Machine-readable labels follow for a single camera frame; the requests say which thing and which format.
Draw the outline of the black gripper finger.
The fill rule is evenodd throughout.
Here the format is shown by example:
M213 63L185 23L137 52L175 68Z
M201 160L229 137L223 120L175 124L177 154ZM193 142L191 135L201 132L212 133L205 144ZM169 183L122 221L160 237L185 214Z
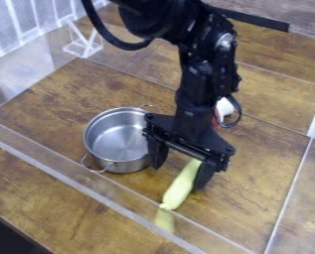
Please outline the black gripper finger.
M155 170L159 170L167 161L169 147L164 142L160 142L153 137L148 137L146 140L151 165Z
M211 181L215 173L219 173L227 169L225 166L220 164L212 164L209 162L203 162L199 171L196 173L196 178L195 178L195 185L193 185L193 190L200 191L208 182Z

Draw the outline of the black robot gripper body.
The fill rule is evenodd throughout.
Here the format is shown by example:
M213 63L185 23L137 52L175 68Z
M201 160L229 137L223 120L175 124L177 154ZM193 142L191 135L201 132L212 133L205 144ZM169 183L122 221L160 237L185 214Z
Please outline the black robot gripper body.
M199 101L188 95L177 95L177 108L173 115L145 114L144 136L164 142L169 149L196 158L201 163L220 164L228 169L236 148L220 136L213 126L215 109L221 98L236 105L231 95L203 97ZM220 122L223 128L232 128L235 125L235 123Z

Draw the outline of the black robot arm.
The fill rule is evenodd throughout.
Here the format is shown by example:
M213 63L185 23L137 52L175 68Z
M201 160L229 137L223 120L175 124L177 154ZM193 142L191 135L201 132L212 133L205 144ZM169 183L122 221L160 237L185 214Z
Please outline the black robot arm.
M201 0L112 1L133 35L163 39L179 47L176 114L146 114L144 135L153 168L163 166L171 149L201 161L195 179L200 190L213 174L228 168L236 153L213 127L217 102L235 99L240 82L235 26Z

